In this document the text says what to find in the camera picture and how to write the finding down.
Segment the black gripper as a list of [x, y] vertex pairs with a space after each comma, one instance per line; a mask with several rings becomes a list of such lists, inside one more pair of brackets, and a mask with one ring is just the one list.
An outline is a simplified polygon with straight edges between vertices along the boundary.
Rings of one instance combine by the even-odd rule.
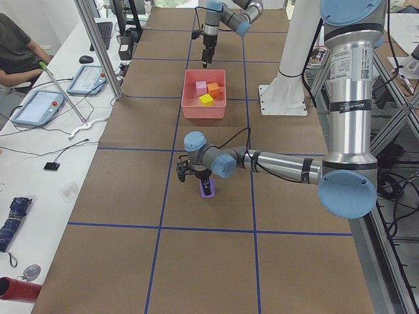
[[206, 48], [202, 51], [202, 67], [206, 68], [212, 63], [215, 47], [217, 46], [217, 35], [205, 33], [203, 43]]
[[211, 195], [211, 183], [210, 183], [211, 170], [209, 169], [196, 170], [195, 169], [194, 176], [200, 179], [202, 195], [210, 196]]

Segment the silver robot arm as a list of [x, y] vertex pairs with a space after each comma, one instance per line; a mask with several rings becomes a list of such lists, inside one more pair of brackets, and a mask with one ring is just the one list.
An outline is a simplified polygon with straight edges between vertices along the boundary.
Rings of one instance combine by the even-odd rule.
[[249, 31], [251, 24], [263, 13], [262, 1], [233, 1], [241, 9], [241, 13], [233, 12], [222, 1], [207, 1], [206, 15], [201, 34], [203, 34], [204, 49], [202, 65], [206, 69], [212, 63], [217, 46], [220, 23], [241, 37]]
[[373, 52], [382, 40], [388, 7], [387, 1], [297, 1], [277, 77], [259, 86], [263, 114], [302, 114], [304, 68], [318, 32], [324, 33], [330, 57], [330, 147], [322, 161], [248, 146], [215, 146], [192, 131], [183, 140], [187, 159], [177, 163], [178, 179], [193, 175], [209, 194], [211, 175], [227, 178], [243, 168], [316, 184], [322, 206], [338, 217], [369, 213], [376, 203], [377, 176], [370, 152]]

